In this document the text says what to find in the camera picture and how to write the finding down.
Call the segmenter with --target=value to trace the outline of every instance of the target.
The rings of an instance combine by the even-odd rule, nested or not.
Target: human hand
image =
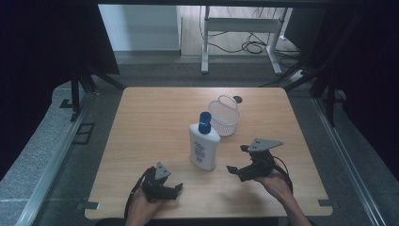
[[[130,203],[129,215],[125,226],[144,226],[152,219],[164,203],[165,200],[148,202],[144,191],[140,187]]]
[[[293,197],[290,187],[288,187],[285,182],[284,176],[275,169],[273,169],[267,177],[258,177],[253,180],[261,183],[264,189],[279,202],[286,201]]]

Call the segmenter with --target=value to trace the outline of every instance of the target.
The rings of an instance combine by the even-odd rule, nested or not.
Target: blue bottle cap
[[[211,133],[211,113],[204,111],[199,115],[199,132],[202,134]]]

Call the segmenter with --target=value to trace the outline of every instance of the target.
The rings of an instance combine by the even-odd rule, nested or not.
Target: black curtain
[[[370,1],[336,65],[343,109],[399,179],[399,17],[390,1]]]
[[[3,178],[47,112],[54,88],[88,68],[119,69],[97,5],[3,1],[0,29]]]

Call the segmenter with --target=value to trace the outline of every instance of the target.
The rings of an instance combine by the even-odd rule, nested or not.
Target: basket handle
[[[220,101],[220,98],[221,98],[221,97],[226,97],[226,98],[230,99],[230,100],[235,104],[235,109],[238,109],[238,104],[237,104],[237,102],[234,100],[234,98],[232,98],[231,96],[226,95],[226,94],[220,95],[219,98],[217,99],[220,103],[223,103],[223,102]]]

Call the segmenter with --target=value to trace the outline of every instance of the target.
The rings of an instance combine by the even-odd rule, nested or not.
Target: bottle label
[[[195,142],[195,153],[197,156],[197,161],[202,163],[202,160],[205,158],[205,147],[202,146],[200,143]]]

